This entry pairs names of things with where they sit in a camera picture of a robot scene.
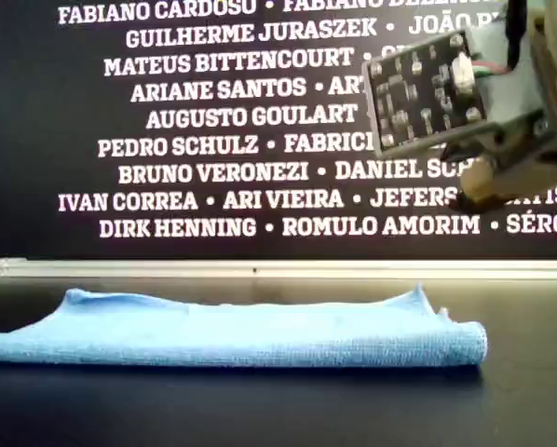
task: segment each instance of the black table surface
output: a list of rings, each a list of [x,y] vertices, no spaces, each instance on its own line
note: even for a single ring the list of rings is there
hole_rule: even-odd
[[[215,371],[0,365],[0,447],[557,446],[557,281],[424,281],[481,321],[480,369]],[[70,287],[218,303],[368,302],[412,281],[0,280],[0,332]]]

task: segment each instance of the blue towel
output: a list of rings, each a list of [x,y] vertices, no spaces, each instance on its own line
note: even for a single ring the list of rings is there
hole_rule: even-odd
[[[0,361],[184,367],[477,365],[480,323],[434,313],[421,286],[370,304],[196,305],[69,290],[55,312],[0,333]]]

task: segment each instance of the electronic component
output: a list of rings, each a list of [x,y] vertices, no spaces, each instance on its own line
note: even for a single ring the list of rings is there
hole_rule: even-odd
[[[419,97],[417,93],[417,86],[412,84],[411,86],[407,86],[407,98],[410,100],[416,100]]]
[[[466,115],[468,121],[479,121],[482,119],[482,114],[476,107],[468,109]]]
[[[450,139],[449,132],[486,120],[482,98],[470,82],[475,77],[466,74],[468,61],[469,43],[461,31],[366,62],[368,116],[375,140],[382,143],[376,150],[397,157],[428,149]],[[372,63],[380,64],[380,74],[369,69]]]
[[[455,34],[450,38],[450,46],[461,48],[465,44],[465,38],[461,34]]]
[[[470,95],[475,89],[473,64],[467,55],[461,52],[451,66],[456,91],[461,95]]]
[[[426,123],[426,132],[428,134],[434,133],[434,129],[431,126],[431,109],[423,109],[421,111],[421,117],[424,118],[424,122]]]

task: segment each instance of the black backdrop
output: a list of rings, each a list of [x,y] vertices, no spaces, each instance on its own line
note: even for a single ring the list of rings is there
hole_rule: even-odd
[[[340,2],[355,4],[358,2]],[[526,232],[513,234],[511,219],[528,210],[557,215],[557,204],[511,205],[473,222],[468,234],[395,235],[386,231],[400,216],[418,219],[427,230],[433,219],[426,216],[453,215],[444,206],[380,207],[367,201],[376,188],[455,186],[455,178],[430,178],[426,161],[419,163],[420,179],[337,180],[334,161],[372,160],[371,145],[365,151],[285,153],[285,133],[367,132],[365,100],[360,93],[329,95],[334,76],[358,75],[364,53],[381,54],[384,47],[409,44],[427,34],[413,35],[417,16],[437,16],[440,24],[452,12],[457,24],[473,24],[489,17],[496,2],[441,3],[418,6],[417,0],[385,0],[381,7],[284,12],[283,0],[274,7],[258,2],[252,15],[149,20],[143,22],[100,23],[60,26],[58,7],[77,5],[54,0],[28,2],[0,0],[0,257],[31,259],[557,259],[555,234]],[[127,48],[126,32],[146,28],[173,28],[227,23],[255,23],[256,32],[264,22],[285,22],[346,18],[377,18],[378,36],[289,40],[283,42],[234,43],[221,46],[180,46]],[[426,20],[433,31],[434,21]],[[152,76],[103,75],[106,58],[155,55],[194,55],[271,49],[350,47],[351,63],[341,67],[227,71]],[[218,81],[254,78],[303,77],[307,93],[303,97],[216,100],[199,102],[131,103],[135,84]],[[325,89],[317,91],[316,83]],[[355,122],[344,124],[301,124],[294,126],[203,129],[146,129],[151,111],[187,108],[245,107],[306,104],[357,103]],[[172,139],[187,135],[257,135],[259,153],[227,156],[174,156],[150,158],[98,157],[99,139]],[[266,148],[266,142],[276,147]],[[308,162],[307,182],[204,183],[200,180],[176,184],[118,184],[120,165],[162,165],[198,163]],[[318,175],[325,168],[325,175]],[[260,210],[223,210],[229,191],[335,188],[343,209],[271,209],[263,199]],[[60,212],[59,194],[192,191],[199,210],[155,212]],[[353,197],[358,195],[360,203]],[[208,196],[214,205],[206,202]],[[378,232],[368,236],[283,236],[283,218],[351,216],[374,218]],[[100,220],[111,219],[193,219],[253,218],[254,237],[143,237],[101,238]],[[273,224],[274,231],[266,231]]]

